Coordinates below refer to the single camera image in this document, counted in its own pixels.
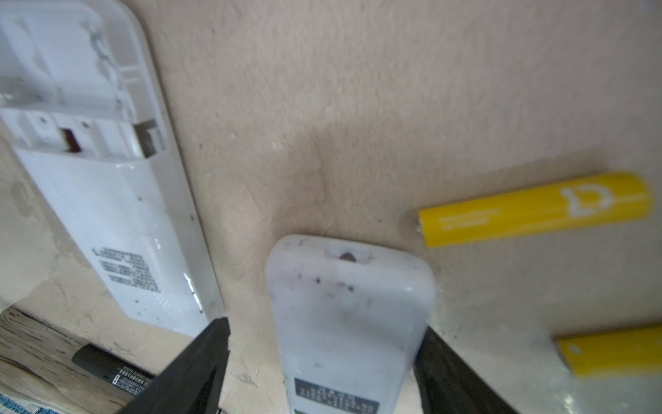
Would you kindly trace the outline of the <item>red remote control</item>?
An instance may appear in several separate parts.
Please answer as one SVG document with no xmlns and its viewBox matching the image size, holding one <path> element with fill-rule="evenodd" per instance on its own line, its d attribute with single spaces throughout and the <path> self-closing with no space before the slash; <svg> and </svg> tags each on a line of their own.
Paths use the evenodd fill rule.
<svg viewBox="0 0 662 414">
<path fill-rule="evenodd" d="M 393 248 L 290 235 L 265 277 L 291 412 L 394 412 L 435 307 L 431 267 Z"/>
</svg>

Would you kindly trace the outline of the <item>white remote control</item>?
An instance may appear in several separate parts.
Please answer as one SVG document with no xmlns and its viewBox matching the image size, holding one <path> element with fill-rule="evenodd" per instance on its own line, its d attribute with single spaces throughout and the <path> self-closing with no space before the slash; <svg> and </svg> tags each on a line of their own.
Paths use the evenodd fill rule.
<svg viewBox="0 0 662 414">
<path fill-rule="evenodd" d="M 193 337 L 223 315 L 150 47 L 124 3 L 4 1 L 1 119 L 128 317 Z"/>
</svg>

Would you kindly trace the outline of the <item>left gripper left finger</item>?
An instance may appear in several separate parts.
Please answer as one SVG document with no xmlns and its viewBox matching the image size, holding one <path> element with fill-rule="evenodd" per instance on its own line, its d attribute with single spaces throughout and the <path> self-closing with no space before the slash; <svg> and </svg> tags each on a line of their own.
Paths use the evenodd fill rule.
<svg viewBox="0 0 662 414">
<path fill-rule="evenodd" d="M 226 317 L 213 320 L 137 397 L 124 414 L 220 412 L 219 401 L 229 362 L 231 330 Z"/>
</svg>

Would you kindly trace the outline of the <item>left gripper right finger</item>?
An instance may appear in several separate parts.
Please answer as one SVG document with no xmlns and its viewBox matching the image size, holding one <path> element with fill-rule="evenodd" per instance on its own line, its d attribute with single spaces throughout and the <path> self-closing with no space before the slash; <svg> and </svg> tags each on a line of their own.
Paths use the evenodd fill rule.
<svg viewBox="0 0 662 414">
<path fill-rule="evenodd" d="M 432 328 L 426 330 L 413 371 L 424 414 L 517 414 Z"/>
</svg>

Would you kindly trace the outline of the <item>yellow battery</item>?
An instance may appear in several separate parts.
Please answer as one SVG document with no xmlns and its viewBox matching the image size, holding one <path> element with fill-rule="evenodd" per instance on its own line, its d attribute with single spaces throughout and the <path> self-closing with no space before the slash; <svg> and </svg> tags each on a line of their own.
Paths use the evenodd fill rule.
<svg viewBox="0 0 662 414">
<path fill-rule="evenodd" d="M 607 172 L 420 210 L 426 246 L 528 236 L 646 217 L 653 193 L 632 172 Z"/>
<path fill-rule="evenodd" d="M 577 379 L 661 373 L 661 326 L 562 336 L 554 340 L 561 360 Z"/>
</svg>

